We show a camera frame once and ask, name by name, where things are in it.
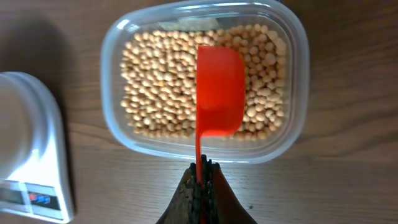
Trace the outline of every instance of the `brown wooden surface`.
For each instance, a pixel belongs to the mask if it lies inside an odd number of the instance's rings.
[[[0,69],[41,79],[65,118],[72,223],[154,223],[189,165],[127,150],[101,109],[106,31],[127,12],[165,2],[0,3]],[[223,164],[225,176],[258,223],[398,223],[398,1],[284,2],[310,41],[305,128],[282,157]],[[6,214],[0,221],[42,223]]]

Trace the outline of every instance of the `digital scale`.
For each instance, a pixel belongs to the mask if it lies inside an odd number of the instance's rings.
[[[54,223],[74,216],[62,120],[38,79],[0,73],[0,211]]]

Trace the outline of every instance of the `scale platform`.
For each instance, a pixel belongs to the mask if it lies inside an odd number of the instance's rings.
[[[74,216],[59,108],[21,72],[0,73],[0,211],[54,223]]]

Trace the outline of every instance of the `wooden table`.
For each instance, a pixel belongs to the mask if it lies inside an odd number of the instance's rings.
[[[154,223],[188,167],[127,150],[101,108],[106,31],[127,12],[165,2],[1,1],[0,69],[41,79],[65,118],[72,223]],[[310,41],[306,125],[282,157],[223,164],[225,176],[258,223],[398,223],[398,2],[284,2]]]

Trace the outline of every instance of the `kitchen scale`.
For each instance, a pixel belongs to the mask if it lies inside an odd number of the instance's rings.
[[[0,73],[0,211],[54,223],[74,216],[59,108],[21,72]]]

